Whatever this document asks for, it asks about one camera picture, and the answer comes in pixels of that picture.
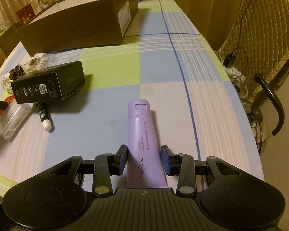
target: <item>ribbed black plate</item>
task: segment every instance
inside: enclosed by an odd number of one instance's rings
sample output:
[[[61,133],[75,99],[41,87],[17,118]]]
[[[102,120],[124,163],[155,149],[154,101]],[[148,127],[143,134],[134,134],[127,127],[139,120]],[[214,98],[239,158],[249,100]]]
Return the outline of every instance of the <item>ribbed black plate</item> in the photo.
[[[193,199],[175,196],[172,189],[120,188],[93,201],[87,212],[60,231],[226,231],[208,219]]]

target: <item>white tube cap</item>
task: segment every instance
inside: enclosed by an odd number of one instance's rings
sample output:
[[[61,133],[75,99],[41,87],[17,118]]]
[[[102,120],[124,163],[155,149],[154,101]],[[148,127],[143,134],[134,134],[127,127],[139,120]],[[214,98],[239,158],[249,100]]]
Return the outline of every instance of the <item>white tube cap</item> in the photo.
[[[50,120],[44,120],[42,122],[42,125],[46,131],[50,131],[50,129],[51,129],[51,121]]]

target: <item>purple tube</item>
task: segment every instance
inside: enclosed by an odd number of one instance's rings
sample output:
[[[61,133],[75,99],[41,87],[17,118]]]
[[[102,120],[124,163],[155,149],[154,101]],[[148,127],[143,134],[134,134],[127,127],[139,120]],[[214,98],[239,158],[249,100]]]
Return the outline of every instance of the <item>purple tube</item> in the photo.
[[[150,104],[136,99],[128,104],[128,174],[129,188],[168,187],[160,161]]]

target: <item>open brown box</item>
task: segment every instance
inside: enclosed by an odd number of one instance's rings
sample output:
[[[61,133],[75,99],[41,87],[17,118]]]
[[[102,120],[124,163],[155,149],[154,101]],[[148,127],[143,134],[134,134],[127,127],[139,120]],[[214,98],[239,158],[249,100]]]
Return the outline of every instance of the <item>open brown box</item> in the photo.
[[[30,56],[120,44],[138,11],[137,0],[60,0],[18,30]]]

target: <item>table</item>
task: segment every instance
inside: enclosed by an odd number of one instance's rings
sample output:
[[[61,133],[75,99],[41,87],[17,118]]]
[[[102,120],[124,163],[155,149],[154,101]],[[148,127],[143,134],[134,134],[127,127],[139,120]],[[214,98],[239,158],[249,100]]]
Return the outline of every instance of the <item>table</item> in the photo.
[[[19,43],[0,80],[30,59]],[[147,99],[159,145],[205,160],[217,156],[263,179],[260,158],[239,97],[204,37],[173,0],[143,0],[118,46],[50,55],[50,64],[81,60],[86,83],[63,102],[49,103],[54,129],[42,128],[36,108],[12,142],[0,136],[0,195],[71,157],[94,159],[127,143],[127,104]],[[7,93],[0,87],[1,99]],[[112,176],[126,186],[126,173]],[[167,177],[176,187],[176,177]],[[204,188],[198,178],[197,189]],[[83,188],[91,191],[92,176]]]

